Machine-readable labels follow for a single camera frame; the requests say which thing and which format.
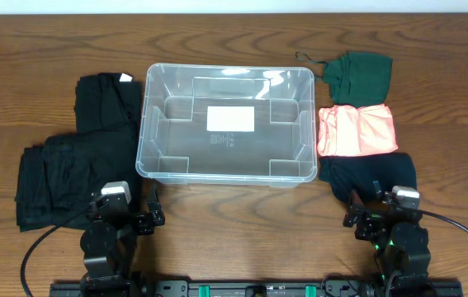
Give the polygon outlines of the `dark green garment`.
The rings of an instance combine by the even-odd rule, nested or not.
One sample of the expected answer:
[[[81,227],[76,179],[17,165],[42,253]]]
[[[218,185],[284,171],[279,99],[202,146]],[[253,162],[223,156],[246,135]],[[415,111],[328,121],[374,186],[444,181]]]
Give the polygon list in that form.
[[[318,80],[329,86],[329,95],[335,105],[356,108],[383,104],[390,90],[393,59],[368,52],[347,52],[337,59],[314,60],[306,53],[296,52],[301,61],[324,66]]]

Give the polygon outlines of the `large black garment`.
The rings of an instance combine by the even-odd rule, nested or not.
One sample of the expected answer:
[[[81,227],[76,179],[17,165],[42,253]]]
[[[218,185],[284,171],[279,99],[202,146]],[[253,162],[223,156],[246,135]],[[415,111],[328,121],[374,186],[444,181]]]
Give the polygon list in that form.
[[[15,197],[22,232],[59,224],[80,211],[108,182],[126,181],[139,207],[141,177],[135,170],[137,138],[132,132],[93,131],[49,137],[25,148]]]

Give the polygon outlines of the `small black garment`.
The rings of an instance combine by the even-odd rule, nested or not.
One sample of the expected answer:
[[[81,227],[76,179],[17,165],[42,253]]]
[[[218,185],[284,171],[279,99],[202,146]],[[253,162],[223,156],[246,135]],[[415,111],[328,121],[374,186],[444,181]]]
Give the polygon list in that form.
[[[126,73],[81,77],[75,87],[76,130],[87,133],[119,125],[139,126],[142,84]]]

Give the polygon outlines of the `dark navy garment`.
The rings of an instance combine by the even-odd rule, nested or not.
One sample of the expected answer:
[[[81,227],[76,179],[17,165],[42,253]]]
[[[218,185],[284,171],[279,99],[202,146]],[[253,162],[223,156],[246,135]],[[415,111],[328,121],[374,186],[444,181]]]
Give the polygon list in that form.
[[[416,170],[407,153],[384,153],[361,157],[322,157],[319,159],[319,179],[331,186],[333,195],[347,203],[352,190],[356,190],[363,203],[376,200],[373,181],[382,191],[394,186],[417,189]]]

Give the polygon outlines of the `pink garment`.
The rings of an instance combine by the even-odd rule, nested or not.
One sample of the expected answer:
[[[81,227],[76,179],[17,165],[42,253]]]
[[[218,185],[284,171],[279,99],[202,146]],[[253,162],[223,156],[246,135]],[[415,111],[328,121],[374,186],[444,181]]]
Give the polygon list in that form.
[[[320,157],[361,157],[398,149],[390,108],[335,105],[319,110]]]

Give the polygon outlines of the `clear plastic storage container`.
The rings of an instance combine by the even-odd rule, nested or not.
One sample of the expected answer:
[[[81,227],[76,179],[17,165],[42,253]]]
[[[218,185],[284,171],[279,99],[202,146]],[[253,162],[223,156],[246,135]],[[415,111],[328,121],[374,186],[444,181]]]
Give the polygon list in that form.
[[[303,67],[154,64],[135,168],[163,184],[296,187],[318,171],[314,74]],[[209,106],[253,106],[254,132],[210,132]]]

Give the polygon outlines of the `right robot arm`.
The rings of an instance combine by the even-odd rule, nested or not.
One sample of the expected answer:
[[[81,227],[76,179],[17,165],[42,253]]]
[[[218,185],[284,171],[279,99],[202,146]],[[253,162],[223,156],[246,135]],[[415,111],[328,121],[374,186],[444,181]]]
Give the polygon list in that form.
[[[376,199],[384,209],[361,203],[355,190],[346,202],[343,225],[355,227],[355,238],[371,243],[379,275],[358,286],[360,296],[438,296],[428,279],[431,253],[428,231],[419,225],[420,193],[412,187],[394,186],[383,191],[373,182]]]

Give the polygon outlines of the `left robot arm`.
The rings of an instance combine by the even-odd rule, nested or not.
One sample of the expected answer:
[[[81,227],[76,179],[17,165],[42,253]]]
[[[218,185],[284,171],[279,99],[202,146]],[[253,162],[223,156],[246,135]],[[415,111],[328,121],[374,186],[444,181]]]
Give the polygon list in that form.
[[[80,240],[87,275],[82,296],[149,296],[146,279],[132,271],[137,241],[165,224],[165,215],[153,184],[145,199],[146,211],[130,210],[130,189],[125,181],[107,183],[90,203],[90,229]]]

